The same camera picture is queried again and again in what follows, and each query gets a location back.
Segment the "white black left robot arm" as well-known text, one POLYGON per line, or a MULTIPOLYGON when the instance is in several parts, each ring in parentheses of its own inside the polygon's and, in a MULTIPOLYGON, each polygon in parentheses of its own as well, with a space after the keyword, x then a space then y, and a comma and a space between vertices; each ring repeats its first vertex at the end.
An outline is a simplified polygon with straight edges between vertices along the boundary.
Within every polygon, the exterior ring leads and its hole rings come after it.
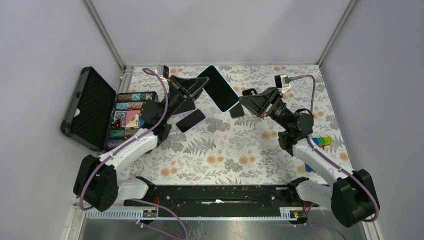
POLYGON ((155 192, 146 181, 138 177, 121 180, 119 176, 141 155, 151 152, 168 137, 172 128, 168 119, 183 102, 194 102, 209 80, 207 76, 170 76, 168 92, 162 101, 147 99, 143 102, 141 119, 145 123, 136 134, 106 153, 83 158, 73 187, 83 211, 95 208, 103 212, 116 202, 131 199, 137 199, 144 206, 154 202, 155 192))

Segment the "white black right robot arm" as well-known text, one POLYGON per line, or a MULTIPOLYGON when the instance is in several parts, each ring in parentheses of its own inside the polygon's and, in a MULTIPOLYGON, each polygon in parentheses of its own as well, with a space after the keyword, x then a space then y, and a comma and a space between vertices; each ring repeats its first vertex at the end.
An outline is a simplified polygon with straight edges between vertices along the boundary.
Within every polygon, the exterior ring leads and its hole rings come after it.
POLYGON ((312 141, 314 116, 309 109, 291 111, 276 87, 264 92, 239 97, 239 102, 260 118, 269 117, 284 128, 278 133, 282 150, 310 166, 326 185, 313 183, 306 177, 291 182, 287 201, 299 206, 304 201, 332 211, 345 227, 359 222, 373 222, 380 213, 373 179, 365 169, 344 168, 312 141))

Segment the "black phone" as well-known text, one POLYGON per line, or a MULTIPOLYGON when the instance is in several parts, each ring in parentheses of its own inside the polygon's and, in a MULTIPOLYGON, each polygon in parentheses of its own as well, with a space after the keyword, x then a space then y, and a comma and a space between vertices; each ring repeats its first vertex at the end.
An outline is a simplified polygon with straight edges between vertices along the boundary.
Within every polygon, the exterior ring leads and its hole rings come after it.
POLYGON ((232 119, 241 118, 245 115, 245 111, 240 102, 238 102, 234 107, 229 110, 230 116, 232 119))

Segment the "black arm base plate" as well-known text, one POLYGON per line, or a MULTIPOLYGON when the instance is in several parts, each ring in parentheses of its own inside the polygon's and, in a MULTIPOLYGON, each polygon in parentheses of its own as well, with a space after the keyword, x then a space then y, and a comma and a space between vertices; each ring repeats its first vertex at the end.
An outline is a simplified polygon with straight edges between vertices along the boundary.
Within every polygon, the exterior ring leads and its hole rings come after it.
POLYGON ((289 185, 150 185, 143 201, 164 206, 180 218, 270 218, 280 209, 306 210, 289 185))

